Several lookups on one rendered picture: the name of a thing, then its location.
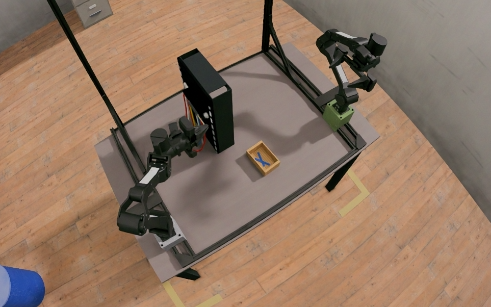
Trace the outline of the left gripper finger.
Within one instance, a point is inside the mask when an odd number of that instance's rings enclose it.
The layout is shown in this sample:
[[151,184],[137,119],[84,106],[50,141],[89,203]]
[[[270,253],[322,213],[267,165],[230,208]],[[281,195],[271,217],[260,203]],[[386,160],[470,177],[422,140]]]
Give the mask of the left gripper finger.
[[336,51],[336,54],[334,55],[334,61],[330,64],[329,69],[339,66],[342,58],[343,58],[343,53],[338,49]]
[[360,79],[352,82],[347,87],[348,88],[359,88],[359,89],[363,89],[365,91],[369,83],[370,83],[370,79],[364,74]]

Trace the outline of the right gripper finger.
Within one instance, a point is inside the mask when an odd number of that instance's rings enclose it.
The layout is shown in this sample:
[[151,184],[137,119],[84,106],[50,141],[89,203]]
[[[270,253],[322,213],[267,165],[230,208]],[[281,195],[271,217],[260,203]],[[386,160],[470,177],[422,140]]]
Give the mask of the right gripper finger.
[[197,140],[201,134],[208,128],[208,124],[194,126],[194,138]]
[[[209,127],[208,127],[209,128]],[[208,128],[202,133],[202,135],[196,140],[194,137],[192,137],[192,139],[194,140],[195,144],[196,144],[196,147],[198,147],[202,137],[204,136],[204,134],[206,133],[206,131],[208,130]]]

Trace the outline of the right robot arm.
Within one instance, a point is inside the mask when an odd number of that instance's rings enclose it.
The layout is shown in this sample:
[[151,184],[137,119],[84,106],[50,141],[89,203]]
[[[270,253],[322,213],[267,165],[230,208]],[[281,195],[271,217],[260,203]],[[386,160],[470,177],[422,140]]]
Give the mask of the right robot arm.
[[[182,133],[177,127],[177,122],[168,125],[169,138]],[[155,150],[148,153],[147,173],[134,187],[130,188],[127,199],[119,208],[116,225],[121,232],[138,236],[146,234],[148,229],[149,233],[156,234],[162,242],[165,242],[176,235],[172,218],[169,212],[154,209],[148,211],[147,195],[152,193],[158,183],[165,182],[171,176],[171,159],[175,157],[175,152],[165,129],[158,128],[152,131],[150,138]],[[156,159],[156,162],[152,159]],[[144,216],[125,212],[133,201],[142,203]]]

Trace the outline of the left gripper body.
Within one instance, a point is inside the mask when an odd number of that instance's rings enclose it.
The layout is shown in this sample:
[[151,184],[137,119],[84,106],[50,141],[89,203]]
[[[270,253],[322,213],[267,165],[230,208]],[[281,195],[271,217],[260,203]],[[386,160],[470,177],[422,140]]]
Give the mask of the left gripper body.
[[[363,68],[364,67],[362,65],[363,63],[357,57],[354,57],[353,60],[351,58],[349,58],[347,56],[348,52],[341,45],[335,47],[333,58],[334,58],[334,55],[338,49],[343,53],[343,58],[342,58],[341,64],[343,62],[346,62],[349,66],[351,66],[350,68],[358,75],[358,77],[361,78],[364,75],[364,72],[368,72],[368,70],[370,68],[372,68],[373,64],[368,65],[365,68]],[[367,73],[367,77],[370,79],[370,83],[368,84],[366,91],[370,92],[373,90],[374,86],[376,85],[377,80],[370,73]]]

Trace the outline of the black rack frame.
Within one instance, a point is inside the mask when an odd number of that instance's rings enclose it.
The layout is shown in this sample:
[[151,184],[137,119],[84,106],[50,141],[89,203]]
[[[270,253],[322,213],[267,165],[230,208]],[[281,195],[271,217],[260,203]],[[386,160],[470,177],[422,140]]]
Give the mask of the black rack frame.
[[219,152],[221,153],[235,144],[232,88],[225,82],[221,75],[218,74],[215,68],[212,67],[209,61],[197,48],[181,55],[180,58],[208,95],[223,86],[227,88],[227,91],[224,93],[214,98],[211,97],[213,102]]

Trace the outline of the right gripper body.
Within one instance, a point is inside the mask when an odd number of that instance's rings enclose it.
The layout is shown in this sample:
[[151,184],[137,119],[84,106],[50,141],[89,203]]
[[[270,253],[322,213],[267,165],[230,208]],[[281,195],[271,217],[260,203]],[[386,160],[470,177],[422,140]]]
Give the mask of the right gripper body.
[[169,138],[170,145],[175,152],[175,156],[181,156],[181,152],[185,151],[190,158],[194,158],[197,156],[197,151],[193,151],[193,147],[196,144],[191,138],[194,137],[194,126],[186,116],[183,116],[179,119],[179,127],[184,133],[180,133],[174,138]]

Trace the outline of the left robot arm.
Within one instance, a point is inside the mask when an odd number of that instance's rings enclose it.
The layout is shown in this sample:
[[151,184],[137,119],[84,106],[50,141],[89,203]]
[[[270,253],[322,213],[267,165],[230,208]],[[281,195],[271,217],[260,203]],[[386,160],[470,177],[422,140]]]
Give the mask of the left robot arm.
[[[322,36],[317,38],[316,46],[320,53],[327,57],[329,64],[334,61],[333,53],[336,42],[349,47],[353,52],[353,58],[357,57],[363,64],[363,68],[373,64],[373,68],[380,63],[380,56],[383,54],[387,45],[385,37],[376,33],[371,33],[370,39],[364,37],[353,37],[337,29],[327,30]],[[358,92],[356,88],[348,88],[349,81],[343,70],[342,65],[332,68],[334,77],[339,85],[339,93],[334,95],[337,101],[332,106],[340,115],[350,110],[349,105],[358,102]],[[335,105],[335,106],[334,106]]]

